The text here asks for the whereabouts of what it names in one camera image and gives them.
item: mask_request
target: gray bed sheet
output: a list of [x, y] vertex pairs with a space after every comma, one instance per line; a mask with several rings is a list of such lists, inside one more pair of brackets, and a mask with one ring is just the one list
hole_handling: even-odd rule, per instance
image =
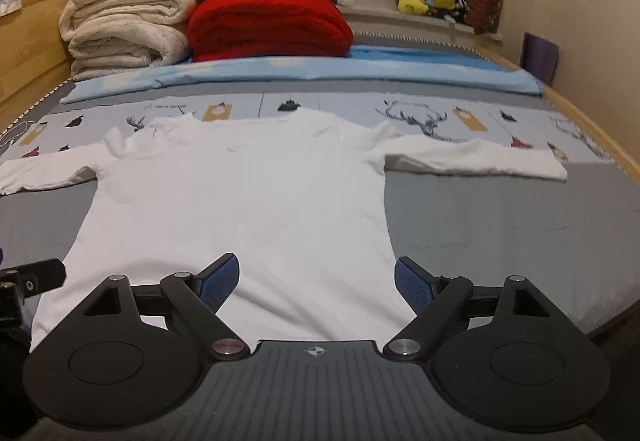
[[[188, 85], [57, 105], [51, 112], [169, 95], [305, 91], [404, 92], [551, 110], [540, 98], [516, 94], [353, 81]], [[31, 113], [30, 119], [41, 115]], [[593, 331], [640, 298], [640, 186], [614, 164], [566, 169], [566, 183], [388, 172], [385, 207], [394, 252], [434, 275], [456, 272], [476, 285], [524, 275], [583, 331]], [[96, 186], [91, 181], [0, 198], [2, 267], [63, 259]]]

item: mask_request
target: blue blanket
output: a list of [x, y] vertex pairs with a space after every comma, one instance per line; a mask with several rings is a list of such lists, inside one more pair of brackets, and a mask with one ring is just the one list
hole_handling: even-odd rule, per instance
[[531, 96], [539, 96], [542, 93], [536, 79], [524, 70], [506, 71], [486, 60], [452, 53], [440, 54], [452, 55], [453, 58], [435, 56], [433, 61], [425, 61], [426, 53], [429, 52], [418, 53], [421, 53], [420, 61], [400, 60], [397, 57], [393, 60], [364, 60], [354, 57], [264, 56], [144, 68], [79, 82], [61, 103], [94, 100], [171, 85], [265, 80], [392, 80], [484, 88]]
[[506, 71], [507, 69], [480, 57], [465, 56], [454, 52], [407, 49], [397, 47], [378, 47], [357, 45], [351, 47], [349, 58], [362, 60], [396, 60], [398, 62], [421, 62], [430, 64], [450, 64], [475, 67], [487, 71]]

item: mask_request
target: t-shirt sleeve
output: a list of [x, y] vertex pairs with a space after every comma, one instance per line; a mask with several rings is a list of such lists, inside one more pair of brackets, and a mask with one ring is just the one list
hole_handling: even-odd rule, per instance
[[6, 161], [0, 164], [0, 195], [60, 188], [94, 179], [123, 151], [124, 139], [114, 128], [100, 143]]
[[390, 124], [372, 130], [372, 152], [385, 168], [407, 172], [508, 174], [565, 180], [567, 173], [550, 150], [510, 148], [484, 139], [452, 143], [423, 135], [404, 135]]

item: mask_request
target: folded white blanket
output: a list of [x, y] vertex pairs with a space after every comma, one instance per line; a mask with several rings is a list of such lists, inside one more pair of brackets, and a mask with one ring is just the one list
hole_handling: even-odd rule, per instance
[[196, 0], [69, 0], [60, 15], [60, 36], [69, 42], [81, 24], [101, 17], [129, 15], [154, 24], [174, 25], [188, 20]]
[[87, 21], [69, 42], [74, 81], [176, 64], [189, 56], [187, 37], [171, 26], [129, 15]]

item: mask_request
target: printed pattern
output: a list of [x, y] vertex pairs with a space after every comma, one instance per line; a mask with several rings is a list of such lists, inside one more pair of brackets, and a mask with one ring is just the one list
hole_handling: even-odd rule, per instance
[[0, 156], [0, 162], [99, 142], [116, 126], [127, 137], [156, 117], [192, 113], [201, 121], [281, 117], [296, 106], [333, 112], [374, 127], [388, 121], [407, 134], [447, 141], [475, 138], [504, 146], [551, 150], [561, 161], [607, 163], [610, 158], [558, 112], [390, 92], [280, 92], [168, 96], [49, 114]]

